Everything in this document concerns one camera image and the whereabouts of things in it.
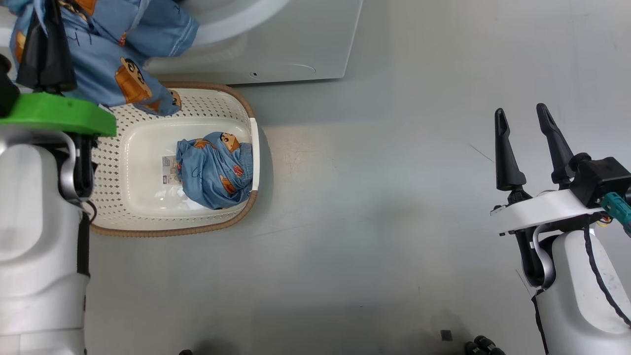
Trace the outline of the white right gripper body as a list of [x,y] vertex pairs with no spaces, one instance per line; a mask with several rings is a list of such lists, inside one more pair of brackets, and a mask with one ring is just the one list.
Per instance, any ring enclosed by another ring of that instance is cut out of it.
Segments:
[[548,231],[577,231],[599,220],[602,207],[587,208],[569,189],[548,191],[532,197],[525,191],[509,193],[508,202],[491,211],[491,226],[497,234],[546,225]]

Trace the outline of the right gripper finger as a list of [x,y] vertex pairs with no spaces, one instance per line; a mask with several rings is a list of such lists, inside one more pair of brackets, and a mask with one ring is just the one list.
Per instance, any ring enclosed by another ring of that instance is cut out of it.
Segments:
[[570,185],[574,179],[575,172],[571,170],[569,162],[574,157],[574,154],[547,106],[544,103],[538,103],[536,110],[539,127],[546,137],[550,151],[554,169],[551,173],[552,182],[558,185]]
[[526,184],[526,177],[518,167],[509,136],[511,130],[502,108],[495,111],[495,173],[496,188],[512,191]]

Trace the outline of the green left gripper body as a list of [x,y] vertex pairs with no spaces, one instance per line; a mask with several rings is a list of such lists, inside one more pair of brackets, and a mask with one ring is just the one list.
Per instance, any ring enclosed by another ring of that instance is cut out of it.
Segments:
[[20,95],[0,123],[87,136],[117,135],[116,117],[108,110],[88,101],[46,93]]

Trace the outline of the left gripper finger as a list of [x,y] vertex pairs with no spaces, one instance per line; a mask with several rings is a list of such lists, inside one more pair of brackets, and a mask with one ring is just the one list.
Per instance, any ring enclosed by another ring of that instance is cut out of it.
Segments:
[[30,18],[16,82],[34,92],[47,92],[42,75],[47,65],[48,36],[36,13]]
[[45,91],[61,94],[77,88],[76,74],[57,0],[46,2]]

